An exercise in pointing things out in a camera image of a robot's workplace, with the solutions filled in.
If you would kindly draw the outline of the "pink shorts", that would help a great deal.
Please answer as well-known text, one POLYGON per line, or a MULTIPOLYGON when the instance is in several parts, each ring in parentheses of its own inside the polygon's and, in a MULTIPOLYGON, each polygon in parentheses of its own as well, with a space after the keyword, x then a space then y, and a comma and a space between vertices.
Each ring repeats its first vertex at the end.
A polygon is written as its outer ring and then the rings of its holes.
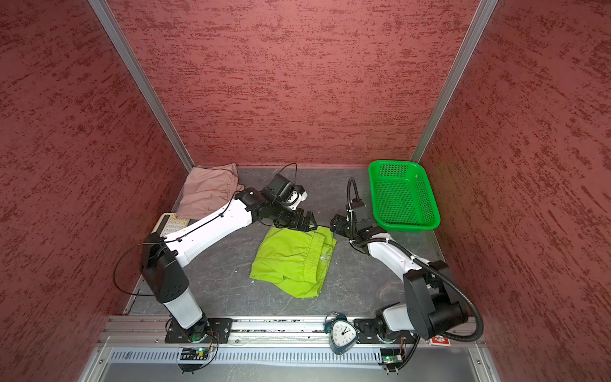
POLYGON ((235 163, 212 168, 194 167, 183 186, 177 215, 198 221, 226 206, 234 194, 242 190, 235 163))

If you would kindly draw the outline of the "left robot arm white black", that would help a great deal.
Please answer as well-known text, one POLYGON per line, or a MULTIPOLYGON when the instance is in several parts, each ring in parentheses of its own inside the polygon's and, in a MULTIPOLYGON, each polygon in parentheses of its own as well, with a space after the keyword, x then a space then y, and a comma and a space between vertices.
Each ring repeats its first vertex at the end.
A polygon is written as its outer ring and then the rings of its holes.
POLYGON ((268 219, 281 229, 310 232, 318 227, 313 213, 299 205, 303 186, 278 173, 263 189, 246 188, 211 215, 166 237, 151 233, 142 244, 141 274, 153 296, 181 329, 205 331, 208 319, 197 303, 184 268, 203 251, 242 228, 268 219))

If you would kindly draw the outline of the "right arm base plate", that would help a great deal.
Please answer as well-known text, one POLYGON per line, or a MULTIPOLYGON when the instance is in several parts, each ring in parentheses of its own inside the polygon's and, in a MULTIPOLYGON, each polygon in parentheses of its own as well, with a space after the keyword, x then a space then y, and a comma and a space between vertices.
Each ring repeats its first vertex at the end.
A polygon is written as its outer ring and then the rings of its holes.
POLYGON ((353 325, 357 329, 358 345, 411 345, 415 336, 410 331, 391 332, 383 328, 375 318, 355 318, 353 325))

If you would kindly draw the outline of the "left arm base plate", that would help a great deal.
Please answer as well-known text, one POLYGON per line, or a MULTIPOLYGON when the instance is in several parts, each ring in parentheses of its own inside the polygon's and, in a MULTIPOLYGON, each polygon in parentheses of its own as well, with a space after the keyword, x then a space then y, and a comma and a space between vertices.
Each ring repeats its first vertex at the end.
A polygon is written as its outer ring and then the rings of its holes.
POLYGON ((231 318, 202 318, 190 329, 184 329, 175 318, 170 318, 165 325, 165 343, 200 344, 213 341, 226 344, 233 323, 231 318))

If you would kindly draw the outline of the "lime green shorts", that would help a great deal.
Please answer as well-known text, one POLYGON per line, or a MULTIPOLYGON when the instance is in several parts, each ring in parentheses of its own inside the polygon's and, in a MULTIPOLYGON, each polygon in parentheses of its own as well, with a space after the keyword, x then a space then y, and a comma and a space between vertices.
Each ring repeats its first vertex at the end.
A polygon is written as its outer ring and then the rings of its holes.
POLYGON ((321 294, 337 240, 330 229, 271 228, 251 265, 250 278, 271 283, 296 299, 321 294))

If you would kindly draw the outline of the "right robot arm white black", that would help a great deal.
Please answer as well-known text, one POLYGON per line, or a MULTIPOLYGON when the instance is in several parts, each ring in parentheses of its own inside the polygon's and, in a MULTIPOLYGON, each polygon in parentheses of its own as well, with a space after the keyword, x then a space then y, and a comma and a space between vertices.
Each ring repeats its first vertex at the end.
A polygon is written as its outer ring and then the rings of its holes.
POLYGON ((384 229, 372 224, 363 206, 348 209, 345 216, 335 215, 330 230, 348 238, 354 248, 380 261, 403 282, 405 301, 377 314, 381 335, 410 331, 425 340, 437 336, 457 342, 479 339, 480 327, 468 335, 451 332, 467 323, 471 305, 453 283, 446 263, 431 262, 407 250, 384 229))

